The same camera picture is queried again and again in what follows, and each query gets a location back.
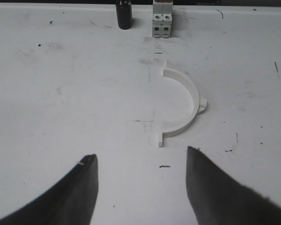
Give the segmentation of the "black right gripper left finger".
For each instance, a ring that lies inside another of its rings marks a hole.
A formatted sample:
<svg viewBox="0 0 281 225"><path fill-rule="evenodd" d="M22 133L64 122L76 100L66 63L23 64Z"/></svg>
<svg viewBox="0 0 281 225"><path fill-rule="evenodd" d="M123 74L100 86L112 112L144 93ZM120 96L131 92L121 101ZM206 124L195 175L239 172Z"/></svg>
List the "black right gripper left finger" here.
<svg viewBox="0 0 281 225"><path fill-rule="evenodd" d="M84 156L35 200L0 219L0 225L89 225L98 194L98 160Z"/></svg>

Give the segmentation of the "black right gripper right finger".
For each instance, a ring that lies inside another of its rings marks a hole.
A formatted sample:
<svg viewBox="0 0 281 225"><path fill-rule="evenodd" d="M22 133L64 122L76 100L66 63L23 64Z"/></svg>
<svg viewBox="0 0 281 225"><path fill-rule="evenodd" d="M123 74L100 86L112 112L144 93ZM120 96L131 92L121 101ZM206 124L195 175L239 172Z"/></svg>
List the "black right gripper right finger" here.
<svg viewBox="0 0 281 225"><path fill-rule="evenodd" d="M281 225L281 207L187 148L186 190L200 225Z"/></svg>

